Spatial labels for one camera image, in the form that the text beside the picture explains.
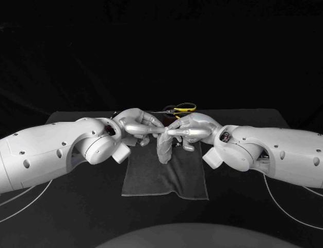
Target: white cable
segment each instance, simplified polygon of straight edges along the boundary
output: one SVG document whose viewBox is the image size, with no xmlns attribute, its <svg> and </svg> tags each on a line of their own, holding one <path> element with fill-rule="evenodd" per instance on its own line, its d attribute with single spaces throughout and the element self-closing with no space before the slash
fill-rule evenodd
<svg viewBox="0 0 323 248">
<path fill-rule="evenodd" d="M 265 175 L 264 175 L 264 182 L 265 182 L 265 186 L 267 186 L 267 189 L 268 189 L 268 193 L 270 193 L 270 195 L 271 195 L 271 190 L 270 190 L 270 187 L 268 187 L 268 183 L 267 183 L 267 179 L 265 179 Z M 281 206 L 280 206 L 280 204 L 277 203 L 277 201 L 275 201 L 275 199 L 274 199 L 274 197 L 272 197 L 272 195 L 271 195 L 271 198 L 272 198 L 272 201 L 275 202 L 275 204 L 277 204 L 277 206 L 278 206 L 278 208 L 284 211 L 284 213 L 296 220 L 296 221 L 298 221 L 287 212 L 285 212 L 285 210 L 281 208 Z M 301 222 L 301 221 L 298 221 L 303 225 L 306 225 L 306 226 L 310 226 L 310 227 L 313 227 L 313 228 L 316 228 L 316 229 L 320 229 L 320 230 L 323 230 L 323 228 L 322 227 L 317 227 L 317 226 L 311 226 L 310 224 L 307 224 L 307 223 L 304 223 L 304 222 Z"/>
<path fill-rule="evenodd" d="M 7 202 L 10 202 L 13 199 L 17 199 L 29 190 L 32 190 L 35 186 L 32 186 L 27 190 L 25 190 L 17 196 L 15 196 L 12 199 L 0 203 L 0 206 L 3 206 Z"/>
<path fill-rule="evenodd" d="M 40 192 L 40 194 L 38 195 L 38 197 L 35 198 L 35 200 L 26 205 L 26 207 L 22 208 L 13 215 L 10 215 L 10 216 L 6 217 L 3 220 L 0 220 L 0 222 L 6 221 L 9 218 L 12 218 L 15 215 L 17 215 L 17 214 L 27 208 L 27 206 L 29 206 L 30 204 L 33 204 L 33 202 L 39 199 L 40 195 L 45 193 L 45 191 L 46 191 L 46 189 L 48 189 L 51 183 L 52 183 L 52 180 L 51 180 L 51 182 L 49 182 L 46 188 L 45 188 L 45 190 Z"/>
<path fill-rule="evenodd" d="M 311 189 L 309 189 L 307 187 L 303 187 L 304 189 L 307 189 L 309 191 L 311 191 L 314 194 L 320 195 L 323 197 L 323 195 L 320 193 L 317 193 L 316 191 L 313 191 Z"/>
</svg>

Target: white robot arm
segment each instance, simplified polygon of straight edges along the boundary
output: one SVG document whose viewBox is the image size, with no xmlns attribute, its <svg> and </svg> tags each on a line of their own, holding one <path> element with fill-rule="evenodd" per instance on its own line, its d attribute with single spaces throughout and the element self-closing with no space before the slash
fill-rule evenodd
<svg viewBox="0 0 323 248">
<path fill-rule="evenodd" d="M 85 161 L 98 164 L 113 156 L 121 163 L 130 155 L 121 142 L 125 130 L 146 139 L 147 133 L 164 132 L 164 126 L 150 114 L 131 108 L 114 119 L 52 123 L 0 139 L 0 194 L 51 181 Z"/>
<path fill-rule="evenodd" d="M 211 130 L 213 141 L 206 142 L 213 144 L 213 148 L 203 156 L 213 169 L 225 162 L 242 172 L 254 169 L 284 182 L 323 189 L 322 134 L 283 128 L 232 125 L 223 127 L 200 113 L 180 118 L 169 128 L 202 128 L 202 126 L 206 129 L 213 126 Z M 190 143 L 199 140 L 192 138 L 187 137 Z"/>
</svg>

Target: cable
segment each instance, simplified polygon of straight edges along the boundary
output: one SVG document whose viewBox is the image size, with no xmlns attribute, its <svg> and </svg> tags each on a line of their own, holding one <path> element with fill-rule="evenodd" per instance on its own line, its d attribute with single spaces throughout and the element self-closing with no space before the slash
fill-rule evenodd
<svg viewBox="0 0 323 248">
<path fill-rule="evenodd" d="M 35 186 L 32 186 L 27 190 L 25 190 L 17 196 L 15 196 L 12 199 L 0 203 L 0 206 L 3 206 L 7 202 L 10 202 L 13 199 L 17 199 L 29 190 L 32 190 Z"/>
<path fill-rule="evenodd" d="M 27 206 L 30 205 L 30 204 L 33 204 L 35 203 L 35 201 L 39 199 L 39 197 L 40 197 L 40 195 L 45 193 L 45 191 L 46 191 L 46 189 L 48 189 L 48 187 L 49 187 L 49 185 L 51 185 L 51 183 L 52 183 L 52 180 L 51 180 L 51 182 L 49 182 L 49 184 L 48 184 L 48 186 L 46 186 L 46 188 L 45 188 L 45 190 L 40 192 L 40 194 L 38 195 L 38 197 L 35 198 L 35 200 L 13 214 L 13 215 L 10 215 L 9 217 L 6 217 L 3 220 L 0 220 L 0 222 L 3 222 L 3 221 L 6 221 L 9 218 L 12 218 L 15 215 L 17 215 L 26 208 L 27 208 Z"/>
<path fill-rule="evenodd" d="M 278 208 L 284 211 L 284 213 L 296 220 L 296 221 L 298 221 L 287 212 L 285 212 L 285 210 L 281 208 L 281 206 L 280 206 L 280 204 L 277 203 L 277 201 L 275 201 L 275 199 L 274 199 L 274 197 L 272 197 L 272 194 L 271 194 L 271 190 L 270 190 L 270 187 L 268 187 L 268 183 L 267 183 L 267 179 L 265 179 L 265 175 L 264 175 L 264 182 L 265 182 L 265 186 L 267 186 L 267 189 L 268 189 L 268 193 L 270 193 L 270 195 L 271 195 L 271 198 L 272 198 L 272 201 L 275 202 L 275 204 L 277 204 L 277 206 L 278 206 Z M 301 221 L 298 221 L 303 225 L 306 225 L 306 226 L 310 226 L 310 227 L 313 227 L 313 228 L 316 228 L 316 229 L 320 229 L 320 230 L 323 230 L 323 228 L 322 227 L 317 227 L 317 226 L 311 226 L 310 224 L 307 224 L 307 223 L 304 223 L 304 222 L 301 222 Z"/>
<path fill-rule="evenodd" d="M 311 191 L 314 194 L 317 194 L 317 195 L 320 195 L 320 196 L 323 197 L 323 195 L 322 195 L 320 193 L 317 193 L 316 191 L 313 191 L 310 188 L 307 188 L 307 187 L 304 187 L 304 186 L 303 186 L 303 188 L 307 189 L 307 190 Z"/>
</svg>

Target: screw hole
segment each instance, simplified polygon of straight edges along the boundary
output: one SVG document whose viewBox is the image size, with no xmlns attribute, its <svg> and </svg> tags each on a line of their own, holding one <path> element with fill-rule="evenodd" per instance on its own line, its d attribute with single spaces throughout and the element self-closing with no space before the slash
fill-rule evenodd
<svg viewBox="0 0 323 248">
<path fill-rule="evenodd" d="M 61 159 L 62 158 L 62 150 L 61 149 L 56 150 L 56 155 L 58 155 L 58 157 Z"/>
<path fill-rule="evenodd" d="M 29 169 L 29 167 L 30 167 L 30 161 L 27 159 L 25 159 L 25 161 L 23 161 L 22 164 L 25 165 L 25 168 Z"/>
</svg>

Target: fabric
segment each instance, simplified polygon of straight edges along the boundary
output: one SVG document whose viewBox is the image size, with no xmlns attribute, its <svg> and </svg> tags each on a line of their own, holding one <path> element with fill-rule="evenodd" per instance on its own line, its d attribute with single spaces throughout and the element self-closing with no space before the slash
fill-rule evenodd
<svg viewBox="0 0 323 248">
<path fill-rule="evenodd" d="M 123 185 L 123 196 L 166 195 L 172 192 L 183 199 L 208 200 L 202 165 L 200 142 L 195 151 L 173 147 L 172 159 L 162 164 L 156 152 L 156 138 L 150 136 L 147 146 L 130 147 L 128 167 Z"/>
</svg>

